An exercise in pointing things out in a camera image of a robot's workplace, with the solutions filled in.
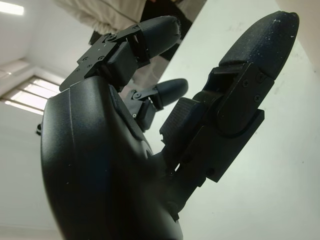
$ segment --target ceiling light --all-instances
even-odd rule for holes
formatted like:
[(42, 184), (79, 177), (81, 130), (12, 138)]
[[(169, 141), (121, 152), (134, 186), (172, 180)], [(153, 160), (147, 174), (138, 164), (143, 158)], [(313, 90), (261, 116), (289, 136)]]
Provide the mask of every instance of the ceiling light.
[(7, 13), (7, 14), (23, 15), (24, 7), (0, 1), (0, 12)]

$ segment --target window frame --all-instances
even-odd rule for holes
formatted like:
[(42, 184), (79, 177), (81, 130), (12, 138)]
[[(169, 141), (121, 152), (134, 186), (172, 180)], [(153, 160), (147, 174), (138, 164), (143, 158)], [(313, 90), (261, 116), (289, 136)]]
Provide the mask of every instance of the window frame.
[(50, 84), (53, 84), (53, 85), (55, 85), (55, 86), (57, 86), (57, 87), (59, 88), (59, 85), (58, 85), (57, 83), (52, 82), (52, 81), (49, 81), (49, 80), (47, 80), (47, 79), (44, 79), (43, 77), (39, 77), (39, 76), (37, 76), (37, 75), (33, 75), (33, 76), (29, 77), (27, 80), (21, 82), (21, 83), (18, 84), (17, 86), (15, 86), (15, 87), (13, 87), (12, 89), (10, 89), (9, 91), (7, 91), (5, 94), (1, 95), (1, 96), (0, 96), (0, 102), (3, 102), (4, 104), (7, 104), (7, 105), (10, 106), (10, 104), (6, 103), (7, 101), (9, 101), (9, 102), (12, 102), (12, 103), (14, 103), (14, 104), (21, 105), (21, 106), (23, 106), (23, 107), (26, 107), (26, 108), (30, 108), (30, 109), (35, 110), (35, 112), (34, 112), (34, 111), (27, 110), (27, 109), (25, 109), (25, 108), (21, 108), (21, 109), (23, 109), (23, 110), (25, 110), (25, 111), (32, 112), (32, 113), (41, 112), (42, 115), (43, 115), (43, 112), (44, 112), (43, 109), (38, 108), (38, 107), (34, 107), (34, 106), (29, 105), (29, 104), (27, 104), (27, 103), (25, 103), (25, 102), (20, 102), (20, 101), (11, 99), (15, 94), (17, 94), (17, 93), (13, 94), (15, 91), (17, 91), (17, 92), (22, 92), (22, 93), (27, 93), (27, 94), (31, 94), (31, 95), (36, 96), (36, 97), (38, 97), (38, 98), (42, 98), (42, 99), (44, 99), (44, 100), (46, 100), (46, 101), (48, 101), (48, 99), (50, 98), (50, 97), (45, 97), (45, 96), (43, 96), (43, 95), (39, 95), (39, 94), (36, 94), (36, 93), (34, 93), (34, 92), (30, 92), (30, 91), (24, 89), (25, 87), (23, 87), (23, 86), (27, 86), (27, 85), (35, 85), (35, 86), (37, 86), (37, 87), (40, 87), (40, 88), (49, 90), (49, 91), (54, 92), (54, 93), (56, 93), (56, 94), (59, 94), (59, 93), (60, 93), (60, 92), (56, 92), (56, 91), (54, 91), (54, 90), (52, 90), (52, 89), (49, 89), (49, 88), (47, 88), (47, 87), (44, 87), (44, 86), (41, 86), (41, 85), (39, 85), (39, 84), (34, 83), (36, 80), (45, 81), (45, 82), (50, 83)]

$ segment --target window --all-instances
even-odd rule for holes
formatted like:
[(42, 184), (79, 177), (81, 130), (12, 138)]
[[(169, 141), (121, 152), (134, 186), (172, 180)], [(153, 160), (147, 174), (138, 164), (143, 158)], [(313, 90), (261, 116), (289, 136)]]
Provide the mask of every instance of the window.
[(1, 102), (43, 115), (48, 98), (58, 93), (57, 84), (34, 76), (2, 96)]

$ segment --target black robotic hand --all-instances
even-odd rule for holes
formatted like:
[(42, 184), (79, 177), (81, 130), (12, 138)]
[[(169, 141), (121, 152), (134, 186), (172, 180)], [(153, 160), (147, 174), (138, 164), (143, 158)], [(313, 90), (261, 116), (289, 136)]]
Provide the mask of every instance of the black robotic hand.
[[(102, 36), (43, 115), (44, 185), (64, 238), (181, 240), (179, 211), (206, 178), (219, 181), (264, 120), (258, 107), (298, 26), (295, 13), (282, 11), (257, 21), (193, 99), (180, 98), (183, 79), (133, 91), (124, 102), (118, 95), (137, 68), (180, 38), (175, 17)], [(178, 98), (160, 129), (165, 147), (153, 155), (143, 131)]]

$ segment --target white cloth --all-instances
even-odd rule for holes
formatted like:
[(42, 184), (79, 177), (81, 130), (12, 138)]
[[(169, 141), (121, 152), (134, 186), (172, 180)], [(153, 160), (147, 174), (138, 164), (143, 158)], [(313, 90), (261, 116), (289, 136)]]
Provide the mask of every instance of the white cloth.
[(99, 34), (116, 33), (139, 23), (146, 0), (53, 0)]

